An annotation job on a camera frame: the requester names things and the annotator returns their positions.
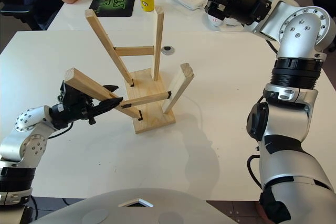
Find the chair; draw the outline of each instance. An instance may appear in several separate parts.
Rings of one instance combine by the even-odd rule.
[[[0,0],[5,5],[0,10],[0,14],[4,16],[13,16],[20,19],[23,23],[27,23],[32,30],[42,30],[34,19],[34,6],[24,5],[23,0]]]

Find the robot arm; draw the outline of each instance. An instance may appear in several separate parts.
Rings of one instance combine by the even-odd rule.
[[[110,91],[117,86],[105,86]],[[30,187],[35,169],[54,132],[64,129],[76,120],[88,120],[110,111],[122,98],[107,99],[97,106],[88,95],[62,83],[59,104],[28,109],[19,115],[10,135],[0,145],[0,219],[1,223],[21,223],[25,207],[32,194]]]
[[[306,153],[306,138],[326,54],[336,25],[319,7],[293,0],[208,0],[205,11],[235,18],[246,31],[278,41],[277,60],[265,102],[252,108],[247,131],[260,150],[260,203],[275,223],[334,223],[336,195],[318,161]]]

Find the white table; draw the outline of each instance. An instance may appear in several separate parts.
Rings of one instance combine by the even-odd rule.
[[[48,30],[90,30],[84,11],[90,7],[92,0],[79,0],[73,4],[64,4]],[[222,25],[214,27],[210,24],[203,9],[188,10],[173,0],[155,0],[155,5],[161,6],[165,12],[165,31],[241,31],[242,26],[229,27]],[[152,30],[153,12],[144,12],[140,0],[135,0],[131,17],[99,18],[106,31],[144,31]]]
[[[117,46],[148,45],[152,39],[129,31],[110,37]],[[135,135],[131,119],[116,110],[97,117],[92,126],[77,121],[67,134],[48,141],[33,195],[87,198],[154,187],[208,200],[259,198],[246,168],[257,143],[245,125],[269,81],[274,53],[264,40],[248,33],[164,33],[163,43],[176,49],[162,56],[166,87],[181,63],[189,62],[195,73],[173,108],[176,124]],[[151,66],[150,56],[124,61],[130,71]],[[116,93],[126,98],[121,75],[92,31],[18,32],[2,52],[0,64],[1,138],[25,109],[56,103],[64,73],[71,67],[100,84],[119,85]],[[336,93],[324,72],[317,89],[303,148],[319,160],[335,187]],[[258,174],[257,162],[253,165]]]

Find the black cable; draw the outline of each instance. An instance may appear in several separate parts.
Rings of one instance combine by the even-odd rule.
[[[251,157],[248,158],[247,160],[247,169],[248,169],[248,172],[250,173],[253,181],[260,187],[260,189],[262,189],[261,187],[261,183],[257,180],[256,176],[254,176],[253,172],[252,172],[252,169],[251,169],[251,161],[255,158],[260,158],[260,155],[252,155]]]
[[[31,200],[33,201],[34,207],[35,207],[35,220],[38,218],[38,209],[37,209],[37,203],[33,195],[30,196]]]
[[[57,134],[57,135],[55,135],[55,136],[51,136],[51,137],[49,137],[48,139],[52,139],[52,138],[55,138],[55,137],[58,137],[58,136],[61,136],[61,135],[63,135],[64,133],[67,133],[68,131],[70,131],[71,130],[71,128],[72,128],[72,126],[73,126],[73,122],[70,124],[70,127],[68,127],[65,131],[62,131],[61,133],[59,133],[59,134]]]
[[[268,39],[266,39],[265,41],[267,42],[267,44],[269,45],[269,47],[273,50],[273,52],[275,52],[277,54],[278,50],[273,46],[273,44],[271,43],[271,41],[269,41]]]
[[[67,206],[71,205],[71,204],[67,203],[67,201],[64,198],[62,198],[62,200],[63,200],[63,202],[64,202],[65,205],[67,205]]]

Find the gray floor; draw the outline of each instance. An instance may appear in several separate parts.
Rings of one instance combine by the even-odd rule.
[[[312,5],[312,0],[296,0],[300,5]],[[6,47],[7,43],[17,31],[30,30],[26,24],[12,17],[0,17],[0,52]],[[327,76],[336,88],[336,52],[328,54],[327,61],[323,66]],[[37,197],[39,217],[50,212],[66,207],[61,198]],[[80,199],[67,199],[69,204],[75,203]],[[239,223],[261,224],[264,223],[256,211],[255,203],[252,201],[208,201],[226,215]]]

